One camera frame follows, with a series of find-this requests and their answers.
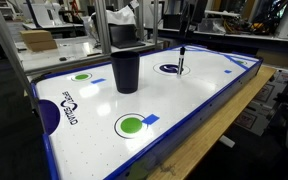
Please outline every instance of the robotic arm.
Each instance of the robotic arm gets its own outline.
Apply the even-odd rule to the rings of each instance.
[[[204,17],[208,0],[186,0],[182,11],[180,35],[190,37]]]

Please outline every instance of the black cylinder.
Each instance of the black cylinder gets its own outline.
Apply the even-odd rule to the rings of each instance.
[[[132,51],[111,54],[112,67],[117,91],[130,94],[137,91],[140,55]]]

